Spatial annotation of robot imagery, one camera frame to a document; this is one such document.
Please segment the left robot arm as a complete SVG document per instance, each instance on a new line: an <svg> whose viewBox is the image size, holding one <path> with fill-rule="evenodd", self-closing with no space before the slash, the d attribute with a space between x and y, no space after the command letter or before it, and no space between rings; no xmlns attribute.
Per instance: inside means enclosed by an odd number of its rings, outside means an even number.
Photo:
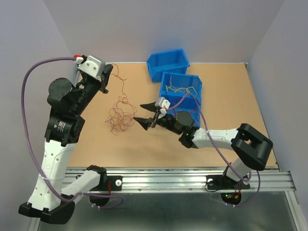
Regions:
<svg viewBox="0 0 308 231"><path fill-rule="evenodd" d="M29 200L19 206L19 214L39 218L49 224L65 224L86 193L93 188L111 187L106 169L95 165L89 166L69 186L62 188L62 183L85 123L81 113L97 92L108 92L105 87L112 70L113 66L108 64L100 80L82 71L82 80L75 86L63 77L49 85L47 102L51 112L44 135L44 157L35 189Z"/></svg>

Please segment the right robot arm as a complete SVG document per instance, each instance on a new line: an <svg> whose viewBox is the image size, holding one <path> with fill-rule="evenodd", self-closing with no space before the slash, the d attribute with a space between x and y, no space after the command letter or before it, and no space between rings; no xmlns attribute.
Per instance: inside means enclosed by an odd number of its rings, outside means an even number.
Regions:
<svg viewBox="0 0 308 231"><path fill-rule="evenodd" d="M181 111L176 115L167 113L169 105L164 99L143 104L141 107L154 112L154 116L135 117L134 120L145 130L159 125L178 134L179 142L186 148L214 147L217 151L233 150L238 156L235 161L227 163L222 175L210 177L207 183L209 190L232 190L238 183L249 180L248 175L252 170L265 169L273 142L253 126L242 123L238 128L229 130L206 130L195 126L195 120L189 112Z"/></svg>

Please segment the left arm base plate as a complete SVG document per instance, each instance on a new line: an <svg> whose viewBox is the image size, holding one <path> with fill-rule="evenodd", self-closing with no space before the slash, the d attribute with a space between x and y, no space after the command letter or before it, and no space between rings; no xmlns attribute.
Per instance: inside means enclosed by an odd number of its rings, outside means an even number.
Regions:
<svg viewBox="0 0 308 231"><path fill-rule="evenodd" d="M124 198L112 193L122 191L123 177L120 175L108 176L106 183L90 190L89 194L103 195L103 197L89 196L91 207L98 210L112 209L123 204Z"/></svg>

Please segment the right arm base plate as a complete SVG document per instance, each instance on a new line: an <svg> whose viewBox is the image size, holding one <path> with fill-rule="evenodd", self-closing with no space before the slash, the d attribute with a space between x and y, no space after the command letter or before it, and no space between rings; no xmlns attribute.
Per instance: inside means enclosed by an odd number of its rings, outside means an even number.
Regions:
<svg viewBox="0 0 308 231"><path fill-rule="evenodd" d="M205 190L209 193L215 193L221 190L220 196L224 203L232 206L240 204L242 199L242 190L250 189L250 184L244 184L242 181L235 182L223 175L208 175L205 182Z"/></svg>

